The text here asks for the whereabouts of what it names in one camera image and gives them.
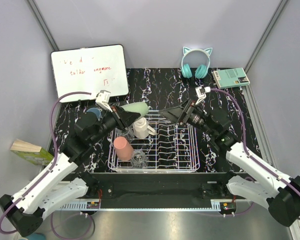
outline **whiteboard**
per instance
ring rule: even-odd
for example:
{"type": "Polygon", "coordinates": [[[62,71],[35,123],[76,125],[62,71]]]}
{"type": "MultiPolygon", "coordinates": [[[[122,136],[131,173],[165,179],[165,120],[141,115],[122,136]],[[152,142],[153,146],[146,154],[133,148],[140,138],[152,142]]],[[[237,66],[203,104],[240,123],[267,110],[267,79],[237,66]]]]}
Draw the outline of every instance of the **whiteboard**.
{"type": "MultiPolygon", "coordinates": [[[[98,46],[51,53],[58,97],[71,92],[111,92],[111,96],[129,92],[122,45],[98,46]]],[[[76,94],[63,98],[62,103],[91,100],[96,96],[76,94]]]]}

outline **pink cup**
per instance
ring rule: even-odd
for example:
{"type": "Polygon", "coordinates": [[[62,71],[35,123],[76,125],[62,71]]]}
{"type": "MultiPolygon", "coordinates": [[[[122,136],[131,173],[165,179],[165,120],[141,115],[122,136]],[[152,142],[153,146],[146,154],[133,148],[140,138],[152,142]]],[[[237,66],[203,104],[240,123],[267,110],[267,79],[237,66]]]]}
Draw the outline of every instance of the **pink cup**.
{"type": "Polygon", "coordinates": [[[113,146],[118,159],[121,161],[129,161],[134,153],[133,147],[123,136],[118,136],[113,141],[113,146]]]}

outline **teal headphones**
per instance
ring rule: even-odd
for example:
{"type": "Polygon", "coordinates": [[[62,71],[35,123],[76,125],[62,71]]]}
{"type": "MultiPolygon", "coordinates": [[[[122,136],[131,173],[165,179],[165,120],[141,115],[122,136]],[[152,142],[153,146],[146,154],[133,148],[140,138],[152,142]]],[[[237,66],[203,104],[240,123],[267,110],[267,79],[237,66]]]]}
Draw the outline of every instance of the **teal headphones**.
{"type": "Polygon", "coordinates": [[[186,79],[190,79],[192,77],[192,72],[191,72],[189,64],[184,65],[184,59],[189,53],[196,52],[196,51],[202,52],[208,57],[208,64],[207,65],[201,64],[195,70],[194,76],[197,79],[203,79],[208,74],[208,69],[210,67],[210,55],[212,52],[212,47],[209,47],[209,48],[206,48],[203,50],[201,48],[190,49],[190,48],[184,46],[183,47],[183,57],[182,57],[182,61],[181,61],[181,72],[182,72],[183,77],[185,77],[186,79]]]}

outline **white mount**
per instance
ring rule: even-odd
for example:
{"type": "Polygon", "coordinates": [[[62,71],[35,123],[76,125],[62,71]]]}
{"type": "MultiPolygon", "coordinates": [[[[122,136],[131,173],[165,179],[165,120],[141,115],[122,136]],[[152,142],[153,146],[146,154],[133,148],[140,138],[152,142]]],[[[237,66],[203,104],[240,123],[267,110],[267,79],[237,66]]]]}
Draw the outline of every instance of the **white mount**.
{"type": "Polygon", "coordinates": [[[112,113],[113,111],[109,106],[110,95],[111,92],[106,90],[101,90],[96,96],[95,103],[98,104],[104,110],[110,111],[112,113]]]}
{"type": "MultiPolygon", "coordinates": [[[[282,179],[290,183],[290,176],[275,169],[260,157],[248,150],[249,154],[258,160],[259,163],[271,169],[278,174],[282,179]]],[[[244,197],[253,201],[264,208],[268,209],[269,204],[267,198],[275,198],[279,193],[279,188],[285,188],[286,184],[268,173],[264,168],[259,166],[251,158],[249,158],[244,151],[244,144],[238,142],[231,147],[231,151],[226,153],[227,160],[244,169],[250,176],[252,176],[258,183],[247,181],[240,176],[232,177],[226,185],[230,193],[236,196],[244,197]]]]}
{"type": "Polygon", "coordinates": [[[198,100],[196,101],[195,105],[198,105],[201,103],[203,100],[206,99],[207,95],[206,93],[210,93],[211,89],[209,86],[203,87],[203,86],[198,86],[195,88],[196,95],[198,97],[198,100]]]}
{"type": "Polygon", "coordinates": [[[74,162],[69,162],[69,158],[61,153],[58,155],[57,163],[53,167],[52,171],[49,168],[52,165],[53,160],[49,163],[45,169],[40,172],[27,186],[13,195],[13,202],[22,198],[22,194],[29,189],[45,172],[49,172],[48,175],[39,182],[34,189],[32,189],[28,195],[24,197],[16,206],[20,209],[24,209],[25,214],[33,214],[38,207],[44,208],[43,220],[53,213],[55,210],[62,207],[65,203],[82,197],[87,193],[88,187],[86,183],[76,178],[68,185],[51,192],[51,190],[68,174],[73,172],[78,166],[74,162]]]}

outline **black marble surface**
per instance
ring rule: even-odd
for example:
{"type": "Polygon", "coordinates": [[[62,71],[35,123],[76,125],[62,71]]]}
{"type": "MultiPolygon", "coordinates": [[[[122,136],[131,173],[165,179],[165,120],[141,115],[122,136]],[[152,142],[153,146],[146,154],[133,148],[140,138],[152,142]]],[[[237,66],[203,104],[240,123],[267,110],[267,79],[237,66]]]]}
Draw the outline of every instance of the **black marble surface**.
{"type": "MultiPolygon", "coordinates": [[[[127,69],[129,93],[126,96],[114,97],[111,102],[118,105],[145,101],[150,110],[161,110],[179,105],[188,98],[196,98],[195,87],[204,86],[216,88],[213,80],[212,69],[204,79],[185,79],[182,77],[179,68],[133,68],[127,69]]],[[[247,146],[261,157],[258,141],[248,112],[247,104],[242,88],[235,87],[226,89],[238,101],[246,124],[247,146]]],[[[239,111],[235,108],[229,97],[222,93],[211,92],[201,104],[203,110],[209,113],[212,109],[223,108],[228,111],[228,117],[232,120],[230,131],[236,136],[242,136],[242,124],[239,120],[239,111]]],[[[57,117],[55,135],[58,146],[65,143],[67,136],[73,131],[74,124],[80,114],[89,108],[95,108],[94,101],[77,101],[63,103],[57,117]]],[[[198,172],[227,172],[233,170],[240,172],[240,168],[228,162],[214,152],[214,149],[207,143],[209,136],[197,130],[196,137],[199,149],[200,169],[198,172]]],[[[79,169],[95,173],[110,172],[108,168],[109,137],[95,144],[95,153],[79,169]]],[[[53,144],[49,152],[53,154],[53,144]]]]}

